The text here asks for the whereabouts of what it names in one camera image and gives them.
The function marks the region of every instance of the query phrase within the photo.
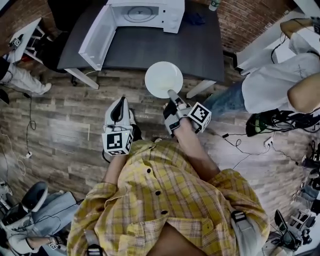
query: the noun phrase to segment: yellow plaid shirt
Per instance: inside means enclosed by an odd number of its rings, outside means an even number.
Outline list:
[[[207,255],[239,255],[231,226],[234,208],[269,235],[269,219],[248,182],[232,169],[199,178],[177,143],[132,144],[117,186],[97,184],[80,205],[68,237],[69,256],[87,255],[85,230],[94,230],[106,255],[145,256],[165,223]]]

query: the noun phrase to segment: red brick wall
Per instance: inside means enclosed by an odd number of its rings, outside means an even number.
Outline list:
[[[210,0],[193,0],[209,4]],[[225,51],[236,53],[250,44],[295,7],[293,0],[222,0],[218,8],[221,37]],[[47,0],[17,0],[0,18],[0,55],[14,33],[26,24],[42,17],[44,27],[58,33]]]

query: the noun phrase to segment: power plug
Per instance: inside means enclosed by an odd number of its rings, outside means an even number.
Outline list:
[[[25,155],[25,158],[29,159],[30,157],[32,157],[32,152],[29,152],[28,154]]]
[[[274,137],[270,137],[263,144],[266,149],[269,149],[273,143],[274,143]]]

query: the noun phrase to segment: white plate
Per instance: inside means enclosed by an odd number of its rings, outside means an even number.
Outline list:
[[[168,90],[179,93],[184,84],[180,69],[166,61],[153,64],[145,74],[145,86],[155,97],[168,99]]]

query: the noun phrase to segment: microwave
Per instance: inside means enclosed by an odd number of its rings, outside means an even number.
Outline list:
[[[176,34],[184,13],[185,0],[109,0],[91,25],[79,54],[100,71],[117,27],[152,27]]]

